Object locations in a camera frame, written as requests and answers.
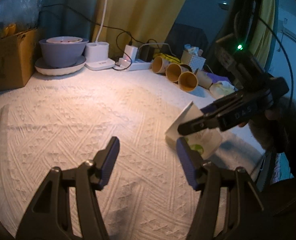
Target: green object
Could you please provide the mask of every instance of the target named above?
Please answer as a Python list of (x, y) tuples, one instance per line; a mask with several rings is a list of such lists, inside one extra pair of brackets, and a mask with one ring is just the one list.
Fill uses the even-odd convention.
[(194, 144), (194, 145), (191, 145), (190, 148), (194, 151), (197, 151), (200, 153), (200, 155), (202, 155), (204, 153), (204, 148), (199, 145), (199, 144)]

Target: white plate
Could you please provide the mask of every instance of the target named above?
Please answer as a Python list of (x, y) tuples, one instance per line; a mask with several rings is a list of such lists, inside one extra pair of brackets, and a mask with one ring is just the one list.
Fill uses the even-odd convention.
[(70, 44), (70, 43), (77, 43), (81, 42), (83, 39), (78, 37), (69, 37), (69, 36), (61, 36), (61, 37), (54, 37), (47, 39), (47, 43), (54, 43), (54, 44)]
[(67, 74), (71, 74), (77, 72), (78, 70), (82, 69), (86, 63), (86, 58), (81, 56), (77, 63), (72, 67), (66, 68), (49, 68), (46, 63), (44, 62), (43, 58), (40, 58), (35, 63), (35, 69), (46, 76), (63, 76)]

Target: white small box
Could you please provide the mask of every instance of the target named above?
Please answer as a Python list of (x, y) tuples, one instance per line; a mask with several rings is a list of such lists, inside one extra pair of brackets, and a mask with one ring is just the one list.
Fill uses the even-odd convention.
[(131, 61), (132, 62), (135, 62), (136, 60), (136, 57), (137, 57), (137, 52), (138, 52), (138, 48), (135, 47), (135, 46), (129, 46), (129, 45), (126, 45), (125, 49), (124, 49), (124, 55), (123, 55), (123, 58), (126, 60), (126, 61)]
[(197, 69), (201, 70), (204, 68), (206, 59), (203, 57), (192, 55), (189, 52), (184, 50), (183, 55), (181, 57), (181, 62), (183, 64), (190, 66), (192, 69), (192, 72), (195, 72)]
[[(177, 117), (174, 123), (166, 131), (166, 142), (176, 150), (176, 143), (180, 135), (177, 131), (181, 123), (191, 121), (195, 118), (203, 116), (200, 109), (191, 102)], [(200, 153), (203, 159), (208, 159), (221, 145), (223, 137), (216, 129), (206, 129), (200, 132), (185, 136), (185, 139), (192, 150)]]

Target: power strip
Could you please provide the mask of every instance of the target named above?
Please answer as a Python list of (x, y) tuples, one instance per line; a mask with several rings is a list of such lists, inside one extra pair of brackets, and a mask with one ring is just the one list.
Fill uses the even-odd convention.
[[(120, 65), (120, 69), (125, 69), (127, 67), (129, 67), (130, 62), (126, 61), (124, 58), (120, 58), (118, 65)], [(151, 68), (151, 62), (145, 62), (141, 59), (136, 59), (130, 66), (130, 68), (128, 68), (128, 71), (135, 71), (135, 70), (147, 70)]]

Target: purple bowl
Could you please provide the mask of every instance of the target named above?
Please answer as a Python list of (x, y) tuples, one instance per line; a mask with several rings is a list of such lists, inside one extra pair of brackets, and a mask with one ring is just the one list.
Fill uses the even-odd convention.
[(46, 39), (39, 41), (45, 63), (53, 68), (73, 66), (81, 57), (88, 42), (87, 39), (70, 44), (48, 43)]

